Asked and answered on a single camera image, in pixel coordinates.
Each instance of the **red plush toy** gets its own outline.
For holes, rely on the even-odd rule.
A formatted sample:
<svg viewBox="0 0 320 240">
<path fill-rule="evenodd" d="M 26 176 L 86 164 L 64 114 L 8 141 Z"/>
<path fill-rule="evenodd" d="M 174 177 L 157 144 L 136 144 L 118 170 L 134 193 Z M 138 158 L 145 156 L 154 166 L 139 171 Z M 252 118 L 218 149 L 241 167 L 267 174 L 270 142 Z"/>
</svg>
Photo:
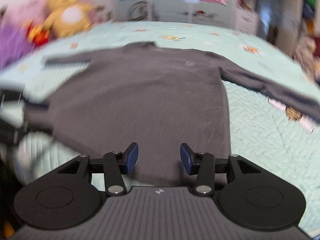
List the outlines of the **red plush toy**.
<svg viewBox="0 0 320 240">
<path fill-rule="evenodd" d="M 33 22 L 27 28 L 27 38 L 36 47 L 42 46 L 49 41 L 50 31 L 45 31 L 42 25 L 34 25 Z"/>
</svg>

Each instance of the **metal pivot bolt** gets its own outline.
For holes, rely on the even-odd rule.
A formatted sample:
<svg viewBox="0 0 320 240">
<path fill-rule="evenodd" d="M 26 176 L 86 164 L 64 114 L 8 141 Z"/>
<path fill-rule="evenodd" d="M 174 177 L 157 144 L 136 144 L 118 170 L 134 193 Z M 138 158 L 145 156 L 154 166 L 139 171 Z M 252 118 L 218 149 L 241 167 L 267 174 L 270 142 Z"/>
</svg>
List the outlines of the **metal pivot bolt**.
<svg viewBox="0 0 320 240">
<path fill-rule="evenodd" d="M 119 185 L 113 185 L 108 188 L 108 192 L 112 194 L 119 194 L 124 191 L 124 188 Z"/>
<path fill-rule="evenodd" d="M 212 188 L 207 185 L 200 185 L 200 186 L 196 187 L 196 191 L 200 194 L 207 194 L 212 191 Z"/>
</svg>

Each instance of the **small logo on shirt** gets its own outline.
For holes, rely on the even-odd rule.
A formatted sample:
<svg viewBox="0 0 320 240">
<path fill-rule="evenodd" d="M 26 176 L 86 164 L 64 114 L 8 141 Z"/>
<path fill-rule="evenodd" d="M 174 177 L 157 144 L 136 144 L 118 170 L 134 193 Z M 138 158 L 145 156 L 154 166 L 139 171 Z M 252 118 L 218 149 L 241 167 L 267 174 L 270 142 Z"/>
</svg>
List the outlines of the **small logo on shirt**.
<svg viewBox="0 0 320 240">
<path fill-rule="evenodd" d="M 165 191 L 164 191 L 163 189 L 157 189 L 155 192 L 156 192 L 158 195 L 161 195 L 161 194 L 163 194 Z"/>
<path fill-rule="evenodd" d="M 186 62 L 186 65 L 187 65 L 188 67 L 193 67 L 193 66 L 195 65 L 195 63 L 194 63 L 194 62 L 189 62 L 189 61 L 187 61 L 187 62 Z"/>
</svg>

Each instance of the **purple plush toy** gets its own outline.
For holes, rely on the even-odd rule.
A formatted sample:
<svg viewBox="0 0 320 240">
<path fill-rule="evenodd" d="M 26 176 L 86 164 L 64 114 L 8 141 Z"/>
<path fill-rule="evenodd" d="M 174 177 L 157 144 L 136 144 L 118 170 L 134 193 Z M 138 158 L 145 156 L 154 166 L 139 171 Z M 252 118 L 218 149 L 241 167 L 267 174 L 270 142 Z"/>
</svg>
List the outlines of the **purple plush toy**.
<svg viewBox="0 0 320 240">
<path fill-rule="evenodd" d="M 0 70 L 33 50 L 34 46 L 28 42 L 23 28 L 10 23 L 0 25 Z"/>
</svg>

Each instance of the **bed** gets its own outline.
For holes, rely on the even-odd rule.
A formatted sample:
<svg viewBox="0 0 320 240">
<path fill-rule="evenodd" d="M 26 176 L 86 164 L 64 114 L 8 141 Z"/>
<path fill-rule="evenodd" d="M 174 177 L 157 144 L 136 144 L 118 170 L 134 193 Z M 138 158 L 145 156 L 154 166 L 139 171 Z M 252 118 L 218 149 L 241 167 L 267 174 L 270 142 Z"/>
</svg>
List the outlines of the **bed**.
<svg viewBox="0 0 320 240">
<path fill-rule="evenodd" d="M 228 29 L 181 23 L 105 23 L 88 33 L 52 42 L 22 58 L 0 74 L 0 83 L 25 85 L 32 98 L 43 99 L 88 65 L 44 68 L 45 57 L 114 48 L 136 41 L 155 41 L 160 47 L 213 51 L 320 103 L 319 87 L 308 81 L 300 65 L 272 45 Z M 307 200 L 300 227 L 312 237 L 319 235 L 320 128 L 315 126 L 311 131 L 298 122 L 289 121 L 285 113 L 273 107 L 260 93 L 227 81 L 224 85 L 230 110 L 232 153 L 242 155 L 298 187 Z M 21 104 L 5 103 L 0 117 L 19 126 L 22 124 L 22 107 Z M 24 184 L 79 155 L 43 133 L 29 134 L 12 153 L 7 152 L 3 145 L 0 152 L 1 158 Z M 124 180 L 127 188 L 141 185 L 129 177 Z M 95 174 L 92 184 L 104 190 L 103 176 Z"/>
</svg>

